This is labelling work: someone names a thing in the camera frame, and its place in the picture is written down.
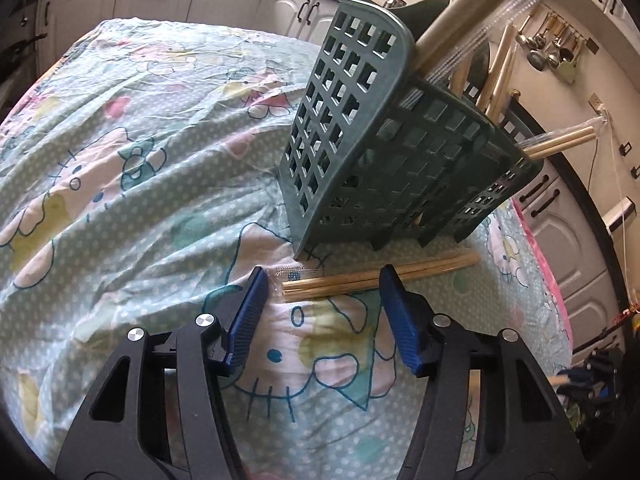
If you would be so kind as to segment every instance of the electrical socket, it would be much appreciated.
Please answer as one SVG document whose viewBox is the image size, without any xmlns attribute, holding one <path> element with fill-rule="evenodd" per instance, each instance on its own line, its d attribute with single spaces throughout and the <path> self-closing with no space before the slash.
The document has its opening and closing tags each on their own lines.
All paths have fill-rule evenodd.
<svg viewBox="0 0 640 480">
<path fill-rule="evenodd" d="M 600 113 L 598 108 L 602 104 L 602 101 L 600 101 L 600 98 L 596 94 L 591 94 L 591 97 L 589 97 L 589 104 L 591 105 L 591 108 L 593 108 L 594 111 L 596 111 L 597 113 Z"/>
</svg>

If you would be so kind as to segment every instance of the blue polka dot tablecloth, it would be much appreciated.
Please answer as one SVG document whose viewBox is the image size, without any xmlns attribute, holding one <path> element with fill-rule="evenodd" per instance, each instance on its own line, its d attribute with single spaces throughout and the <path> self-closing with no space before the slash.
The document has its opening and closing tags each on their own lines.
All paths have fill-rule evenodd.
<svg viewBox="0 0 640 480">
<path fill-rule="evenodd" d="M 401 363 L 378 293 L 284 303 L 277 282 L 456 245 L 325 245 L 293 259 L 276 168 L 317 52 L 263 32 L 111 20 L 0 127 L 0 388 L 50 467 L 130 328 L 166 332 L 215 312 L 260 265 L 268 304 L 246 365 L 223 384 L 252 479 L 398 474 L 426 381 Z M 479 265 L 410 289 L 470 330 L 518 330 L 547 374 L 567 366 L 564 307 L 511 204 L 464 244 Z M 477 403 L 471 388 L 460 467 Z"/>
</svg>

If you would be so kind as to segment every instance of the black handle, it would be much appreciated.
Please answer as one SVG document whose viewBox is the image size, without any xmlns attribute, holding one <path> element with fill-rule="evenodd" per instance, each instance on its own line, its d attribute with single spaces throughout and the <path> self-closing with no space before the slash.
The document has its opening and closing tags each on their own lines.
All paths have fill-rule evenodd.
<svg viewBox="0 0 640 480">
<path fill-rule="evenodd" d="M 542 181 L 540 181 L 540 184 L 538 184 L 535 188 L 529 191 L 526 195 L 522 195 L 519 198 L 520 202 L 524 202 L 527 198 L 531 198 L 533 195 L 539 192 L 540 188 L 545 185 L 545 182 L 549 182 L 549 176 L 547 174 L 544 177 L 542 177 Z"/>
<path fill-rule="evenodd" d="M 311 5 L 311 0 L 307 0 L 305 3 L 303 3 L 300 6 L 300 9 L 298 10 L 298 22 L 299 23 L 302 23 L 302 16 L 300 16 L 300 14 L 302 14 L 302 9 L 304 9 L 308 5 Z"/>
<path fill-rule="evenodd" d="M 306 15 L 306 24 L 307 25 L 311 25 L 311 20 L 309 20 L 309 18 L 311 17 L 311 13 L 314 11 L 315 8 L 320 8 L 320 2 L 316 2 L 312 5 L 312 7 L 309 9 L 309 12 Z"/>
<path fill-rule="evenodd" d="M 554 191 L 554 195 L 547 200 L 545 203 L 543 203 L 543 205 L 540 206 L 540 209 L 534 209 L 531 212 L 531 218 L 535 218 L 536 216 L 538 216 L 540 213 L 542 213 L 547 207 L 549 207 L 556 198 L 558 198 L 560 196 L 560 190 L 556 189 Z"/>
</svg>

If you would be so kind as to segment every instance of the basket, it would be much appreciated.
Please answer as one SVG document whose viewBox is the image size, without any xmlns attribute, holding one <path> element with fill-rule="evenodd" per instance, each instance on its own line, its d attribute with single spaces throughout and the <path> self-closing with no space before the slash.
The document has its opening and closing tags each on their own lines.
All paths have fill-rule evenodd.
<svg viewBox="0 0 640 480">
<path fill-rule="evenodd" d="M 280 162 L 296 256 L 320 242 L 460 241 L 542 168 L 466 98 L 411 76 L 414 46 L 388 10 L 340 0 Z"/>
</svg>

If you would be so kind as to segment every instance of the silver screw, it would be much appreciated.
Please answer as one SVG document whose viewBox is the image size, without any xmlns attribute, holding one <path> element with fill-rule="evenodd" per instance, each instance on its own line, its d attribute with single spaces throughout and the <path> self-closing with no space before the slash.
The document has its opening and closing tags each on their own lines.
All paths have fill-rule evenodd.
<svg viewBox="0 0 640 480">
<path fill-rule="evenodd" d="M 145 331 L 141 328 L 132 328 L 127 334 L 129 341 L 140 341 L 145 336 Z"/>
<path fill-rule="evenodd" d="M 509 343 L 515 343 L 518 339 L 518 333 L 511 328 L 502 331 L 502 338 Z"/>
<path fill-rule="evenodd" d="M 433 324 L 435 326 L 439 326 L 440 328 L 446 328 L 451 325 L 451 318 L 449 316 L 445 316 L 444 314 L 436 314 L 433 316 Z"/>
<path fill-rule="evenodd" d="M 209 326 L 209 325 L 212 325 L 215 320 L 216 320 L 216 318 L 213 317 L 211 314 L 200 314 L 196 318 L 196 325 L 198 325 L 198 326 Z"/>
</svg>

